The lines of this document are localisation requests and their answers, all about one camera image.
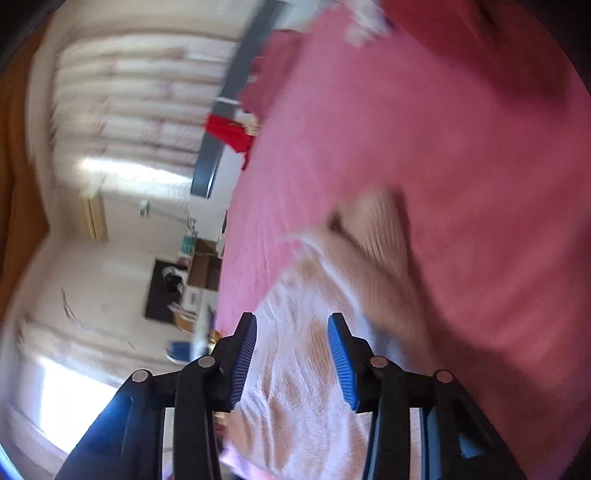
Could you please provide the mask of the blue chair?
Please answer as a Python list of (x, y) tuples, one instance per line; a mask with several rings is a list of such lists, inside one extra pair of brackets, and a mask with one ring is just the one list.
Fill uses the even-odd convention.
[(201, 355), (202, 348), (191, 342), (172, 341), (166, 348), (166, 358), (177, 365), (189, 364)]

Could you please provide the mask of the black television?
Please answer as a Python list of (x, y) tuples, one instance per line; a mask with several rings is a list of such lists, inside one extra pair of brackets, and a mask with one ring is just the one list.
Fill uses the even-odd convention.
[(164, 324), (172, 324), (174, 313), (170, 306), (178, 304), (182, 296), (182, 288), (187, 278), (184, 266), (163, 260), (156, 260), (150, 280), (144, 317)]

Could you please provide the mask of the wooden desk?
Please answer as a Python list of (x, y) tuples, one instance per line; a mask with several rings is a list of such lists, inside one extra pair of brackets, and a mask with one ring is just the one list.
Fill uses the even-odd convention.
[(174, 325), (186, 333), (197, 333), (201, 326), (211, 327), (217, 311), (221, 258), (215, 242), (190, 237), (191, 253), (180, 260), (187, 267), (181, 296), (174, 311)]

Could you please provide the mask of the wooden wardrobe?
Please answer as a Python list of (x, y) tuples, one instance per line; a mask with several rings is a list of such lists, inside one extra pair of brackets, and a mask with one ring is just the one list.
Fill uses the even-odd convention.
[(26, 148), (26, 93), (41, 24), (1, 74), (1, 314), (5, 315), (37, 248), (49, 232), (35, 167)]

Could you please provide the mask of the red garment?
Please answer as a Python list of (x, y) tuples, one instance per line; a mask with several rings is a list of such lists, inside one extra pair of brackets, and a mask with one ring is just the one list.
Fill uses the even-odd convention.
[(246, 132), (242, 123), (210, 114), (205, 122), (205, 132), (230, 147), (236, 154), (242, 155), (242, 171), (245, 171), (249, 165), (249, 152), (254, 136)]

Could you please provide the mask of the pink bed cover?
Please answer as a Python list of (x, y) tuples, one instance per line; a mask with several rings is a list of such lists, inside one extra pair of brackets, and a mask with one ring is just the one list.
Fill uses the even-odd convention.
[(590, 429), (590, 96), (503, 99), (403, 31), (355, 47), (344, 7), (304, 34), (228, 212), (218, 327), (290, 264), (287, 234), (384, 186), (410, 223), (428, 325), (532, 479)]

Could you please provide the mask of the white patterned curtain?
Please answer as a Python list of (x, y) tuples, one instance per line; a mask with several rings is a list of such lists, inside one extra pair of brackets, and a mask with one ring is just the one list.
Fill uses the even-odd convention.
[(154, 178), (186, 186), (235, 41), (132, 32), (65, 46), (54, 75), (52, 160), (61, 182)]

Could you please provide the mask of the grey headboard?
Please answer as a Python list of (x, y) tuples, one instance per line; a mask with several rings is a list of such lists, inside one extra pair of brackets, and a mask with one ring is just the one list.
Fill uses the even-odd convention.
[[(212, 106), (212, 114), (225, 118), (231, 118), (235, 114), (238, 107), (238, 94), (249, 78), (250, 62), (259, 54), (264, 40), (270, 35), (286, 6), (287, 3), (283, 1), (263, 1), (259, 10), (256, 11), (249, 28), (245, 30), (242, 42), (235, 50), (235, 56)], [(191, 195), (201, 198), (211, 197), (222, 151), (221, 140), (205, 133), (194, 168)]]

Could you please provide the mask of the pink pillow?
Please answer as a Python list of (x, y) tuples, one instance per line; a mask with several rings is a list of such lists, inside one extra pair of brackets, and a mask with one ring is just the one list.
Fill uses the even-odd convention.
[(249, 79), (238, 99), (242, 110), (255, 115), (260, 123), (287, 85), (304, 39), (304, 33), (296, 30), (273, 30), (259, 54), (250, 62)]

